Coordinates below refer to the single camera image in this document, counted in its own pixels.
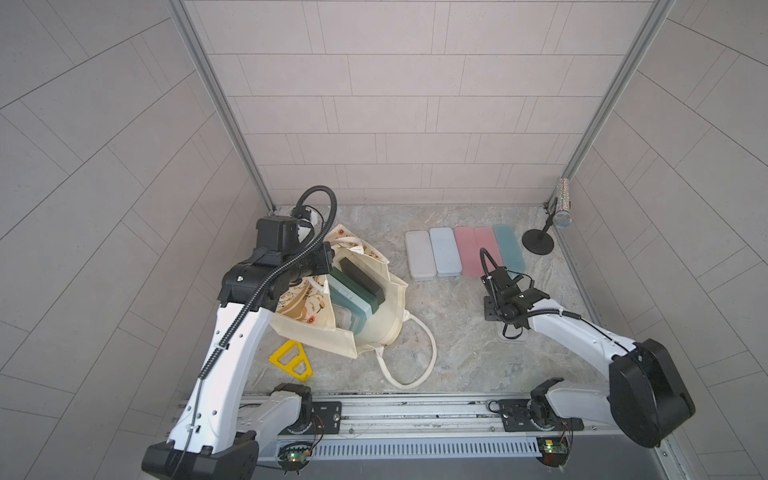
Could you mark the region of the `dark grey pencil case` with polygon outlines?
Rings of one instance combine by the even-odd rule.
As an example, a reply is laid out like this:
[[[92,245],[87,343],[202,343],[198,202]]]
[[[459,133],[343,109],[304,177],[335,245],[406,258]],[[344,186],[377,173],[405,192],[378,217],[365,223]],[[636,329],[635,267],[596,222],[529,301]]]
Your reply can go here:
[[[379,304],[382,304],[386,297],[383,287],[371,276],[366,274],[349,258],[340,261],[341,271],[360,287],[373,294]]]

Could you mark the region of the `teal translucent pencil case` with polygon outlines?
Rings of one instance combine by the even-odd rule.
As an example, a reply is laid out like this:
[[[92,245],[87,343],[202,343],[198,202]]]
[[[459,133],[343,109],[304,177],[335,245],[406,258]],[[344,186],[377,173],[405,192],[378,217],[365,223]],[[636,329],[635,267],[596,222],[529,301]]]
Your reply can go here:
[[[497,224],[492,229],[504,265],[509,270],[525,273],[526,264],[514,227],[507,224]]]

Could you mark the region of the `dark green pencil case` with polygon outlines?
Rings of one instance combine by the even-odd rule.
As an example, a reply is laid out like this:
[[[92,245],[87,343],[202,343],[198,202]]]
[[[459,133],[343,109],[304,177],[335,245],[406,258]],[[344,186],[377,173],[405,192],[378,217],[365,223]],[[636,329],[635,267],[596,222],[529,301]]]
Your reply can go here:
[[[338,268],[333,268],[331,273],[331,285],[343,292],[348,298],[357,301],[366,316],[370,317],[379,309],[379,303],[375,296],[357,285]]]

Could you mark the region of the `floral canvas tote bag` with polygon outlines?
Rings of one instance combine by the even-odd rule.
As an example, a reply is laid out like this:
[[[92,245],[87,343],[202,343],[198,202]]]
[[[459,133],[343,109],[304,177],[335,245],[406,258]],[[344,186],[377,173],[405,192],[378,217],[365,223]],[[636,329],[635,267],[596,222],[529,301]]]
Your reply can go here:
[[[390,272],[389,260],[342,224],[325,240],[334,258],[331,272],[306,277],[280,297],[270,326],[280,336],[333,354],[355,359],[372,351],[385,379],[410,390],[422,385],[437,361],[437,345],[427,325],[405,308],[408,284]],[[384,349],[415,323],[430,342],[425,371],[410,383],[391,374]]]

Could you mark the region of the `pale mint pencil case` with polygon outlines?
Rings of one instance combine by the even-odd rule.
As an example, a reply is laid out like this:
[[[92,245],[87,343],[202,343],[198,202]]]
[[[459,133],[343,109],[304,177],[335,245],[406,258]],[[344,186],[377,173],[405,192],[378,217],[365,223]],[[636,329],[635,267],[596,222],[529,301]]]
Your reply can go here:
[[[439,277],[456,277],[462,273],[462,262],[454,235],[450,227],[433,227],[429,230],[430,241]]]

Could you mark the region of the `white glossy tin pencil case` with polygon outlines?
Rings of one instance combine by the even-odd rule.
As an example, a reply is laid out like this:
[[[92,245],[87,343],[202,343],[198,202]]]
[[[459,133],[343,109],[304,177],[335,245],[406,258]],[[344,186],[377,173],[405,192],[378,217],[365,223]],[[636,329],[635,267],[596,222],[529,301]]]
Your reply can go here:
[[[427,231],[407,231],[405,246],[408,268],[413,280],[429,280],[437,275],[434,253]]]

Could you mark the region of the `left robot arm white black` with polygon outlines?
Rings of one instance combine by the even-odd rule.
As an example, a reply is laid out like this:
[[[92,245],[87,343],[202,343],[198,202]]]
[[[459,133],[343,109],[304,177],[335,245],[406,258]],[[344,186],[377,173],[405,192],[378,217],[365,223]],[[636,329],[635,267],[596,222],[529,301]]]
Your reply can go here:
[[[285,428],[308,423],[310,388],[282,384],[258,406],[254,426],[237,430],[245,382],[281,295],[305,277],[329,273],[333,256],[326,242],[289,254],[261,247],[225,274],[208,357],[168,439],[147,448],[144,473],[157,479],[249,479],[261,447]]]

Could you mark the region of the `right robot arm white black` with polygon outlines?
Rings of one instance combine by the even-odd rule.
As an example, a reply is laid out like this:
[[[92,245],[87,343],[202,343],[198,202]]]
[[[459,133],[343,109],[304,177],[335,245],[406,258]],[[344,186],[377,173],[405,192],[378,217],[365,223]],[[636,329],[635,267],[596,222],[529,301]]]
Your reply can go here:
[[[613,425],[636,444],[652,448],[695,415],[694,400],[663,344],[603,329],[535,286],[521,289],[523,278],[504,267],[482,274],[486,318],[554,340],[606,380],[600,386],[553,377],[538,385],[528,405],[537,428],[553,430],[571,418],[591,420]]]

